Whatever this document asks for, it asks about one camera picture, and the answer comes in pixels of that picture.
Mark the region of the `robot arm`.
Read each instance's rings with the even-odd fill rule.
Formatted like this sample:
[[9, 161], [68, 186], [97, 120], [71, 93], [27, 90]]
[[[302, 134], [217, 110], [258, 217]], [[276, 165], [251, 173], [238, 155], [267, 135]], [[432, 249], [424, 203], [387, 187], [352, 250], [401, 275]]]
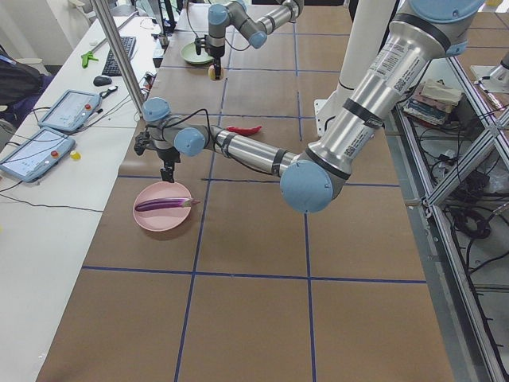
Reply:
[[298, 212], [319, 212], [340, 193], [352, 173], [352, 161], [387, 114], [432, 60], [462, 54], [478, 1], [407, 1], [384, 29], [388, 38], [354, 92], [332, 109], [332, 120], [319, 140], [300, 154], [277, 148], [210, 124], [190, 125], [172, 115], [169, 104], [154, 97], [144, 102], [146, 143], [165, 166], [181, 155], [214, 150], [255, 171], [279, 177], [286, 203]]
[[277, 8], [258, 20], [252, 19], [241, 1], [226, 5], [214, 4], [208, 9], [208, 34], [204, 36], [204, 48], [212, 57], [208, 69], [211, 80], [223, 78], [221, 59], [225, 52], [226, 29], [233, 26], [254, 49], [260, 49], [267, 37], [287, 22], [296, 21], [305, 6], [304, 1], [282, 1]]

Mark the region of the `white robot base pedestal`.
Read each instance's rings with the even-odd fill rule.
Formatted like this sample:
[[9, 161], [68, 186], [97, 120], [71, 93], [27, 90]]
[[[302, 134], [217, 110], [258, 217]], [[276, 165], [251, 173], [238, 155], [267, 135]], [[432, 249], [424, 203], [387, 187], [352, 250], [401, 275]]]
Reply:
[[316, 99], [315, 122], [322, 136], [332, 125], [344, 101], [359, 87], [374, 59], [385, 44], [388, 26], [400, 2], [359, 0], [336, 90], [327, 99]]

